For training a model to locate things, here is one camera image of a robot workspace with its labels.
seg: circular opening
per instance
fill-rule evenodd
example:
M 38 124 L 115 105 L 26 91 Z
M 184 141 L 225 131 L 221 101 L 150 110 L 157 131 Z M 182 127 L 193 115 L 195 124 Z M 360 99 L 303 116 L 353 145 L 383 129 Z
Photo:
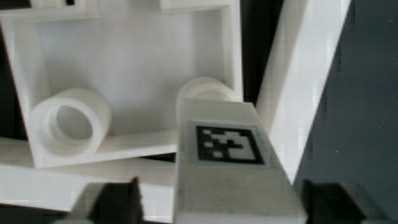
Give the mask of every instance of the circular opening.
M 92 126 L 83 113 L 68 106 L 58 108 L 56 126 L 61 134 L 76 141 L 92 137 Z

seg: qr-like marker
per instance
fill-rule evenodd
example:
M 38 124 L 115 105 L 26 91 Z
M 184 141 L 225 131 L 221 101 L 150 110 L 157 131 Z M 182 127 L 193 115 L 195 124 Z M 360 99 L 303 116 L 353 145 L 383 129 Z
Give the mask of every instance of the qr-like marker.
M 250 130 L 204 126 L 195 128 L 198 160 L 264 164 Z

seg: white block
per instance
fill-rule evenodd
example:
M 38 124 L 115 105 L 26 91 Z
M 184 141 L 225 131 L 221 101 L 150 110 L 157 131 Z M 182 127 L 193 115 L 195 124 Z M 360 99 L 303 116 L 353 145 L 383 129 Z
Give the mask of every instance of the white block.
M 180 108 L 173 223 L 305 223 L 252 105 L 184 100 Z
M 285 0 L 257 98 L 260 124 L 294 180 L 349 0 Z

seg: white plastic part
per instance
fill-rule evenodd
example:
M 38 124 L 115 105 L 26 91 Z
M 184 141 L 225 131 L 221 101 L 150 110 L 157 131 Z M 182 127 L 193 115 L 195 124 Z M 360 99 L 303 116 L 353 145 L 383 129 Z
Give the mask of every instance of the white plastic part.
M 285 0 L 257 99 L 260 123 L 294 180 L 349 0 Z
M 125 183 L 140 178 L 145 220 L 170 223 L 173 164 L 124 159 L 35 169 L 28 143 L 0 138 L 0 203 L 70 211 L 88 183 Z
M 177 104 L 175 104 L 175 113 L 177 113 L 177 121 L 179 121 L 179 113 L 180 113 L 180 102 L 184 99 L 205 99 L 218 101 L 241 101 L 241 96 L 228 89 L 225 84 L 211 77 L 198 77 L 191 79 L 177 93 Z
M 252 104 L 186 99 L 180 108 L 173 223 L 303 224 Z
M 92 129 L 86 139 L 72 138 L 60 129 L 58 113 L 67 108 L 76 109 L 88 120 Z M 29 121 L 29 144 L 35 145 L 33 159 L 40 166 L 42 158 L 79 156 L 95 153 L 109 128 L 109 108 L 104 99 L 83 89 L 60 92 L 31 110 Z M 74 126 L 79 121 L 67 120 Z
M 74 0 L 67 6 L 31 0 L 31 6 L 1 11 L 0 21 L 37 167 L 175 152 L 188 80 L 211 76 L 241 100 L 239 1 Z M 76 88 L 108 104 L 104 138 L 108 118 L 86 114 L 92 103 L 74 99 L 79 106 L 63 113 L 67 103 L 53 98 Z M 92 126 L 90 146 L 72 140 L 81 132 L 72 123 Z M 53 153 L 65 147 L 72 156 Z

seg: white plastic frame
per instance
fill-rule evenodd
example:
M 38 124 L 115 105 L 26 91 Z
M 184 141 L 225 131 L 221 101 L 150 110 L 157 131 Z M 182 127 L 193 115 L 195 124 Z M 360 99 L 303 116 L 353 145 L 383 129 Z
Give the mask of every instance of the white plastic frame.
M 106 103 L 99 103 L 99 101 L 102 101 L 102 99 L 99 99 L 100 96 L 95 95 L 93 92 L 84 91 L 83 93 L 83 91 L 76 91 L 68 93 L 68 95 L 74 94 L 74 96 L 65 100 L 63 92 L 56 93 L 51 90 L 47 80 L 47 76 L 51 74 L 47 74 L 45 71 L 45 57 L 37 31 L 38 24 L 53 21 L 99 18 L 100 13 L 97 4 L 97 0 L 76 0 L 72 6 L 67 6 L 61 0 L 31 0 L 31 9 L 6 10 L 0 12 L 15 90 L 37 167 L 88 163 L 175 151 L 173 129 L 106 136 L 109 125 L 104 120 L 111 115 L 106 115 L 108 117 L 102 116 L 102 114 L 106 114 L 102 111 L 109 110 L 109 108 Z M 225 88 L 230 88 L 230 92 L 241 100 L 239 1 L 159 0 L 157 4 L 157 13 L 220 10 L 220 48 L 223 52 L 223 75 L 220 74 L 223 78 L 220 81 L 225 83 Z M 90 95 L 95 95 L 95 103 L 90 103 Z M 90 122 L 92 120 L 99 121 L 99 123 L 102 122 L 99 125 L 90 123 L 92 136 L 88 138 L 92 139 L 86 141 L 93 141 L 95 143 L 86 143 L 88 146 L 84 143 L 79 144 L 77 141 L 74 141 L 74 139 L 56 131 L 60 130 L 56 128 L 56 111 L 61 106 L 68 106 L 79 110 L 84 116 L 90 114 L 90 116 L 86 116 Z M 81 149 L 81 153 L 74 152 L 72 156 L 60 155 L 54 153 L 60 145 L 70 146 L 68 148 Z

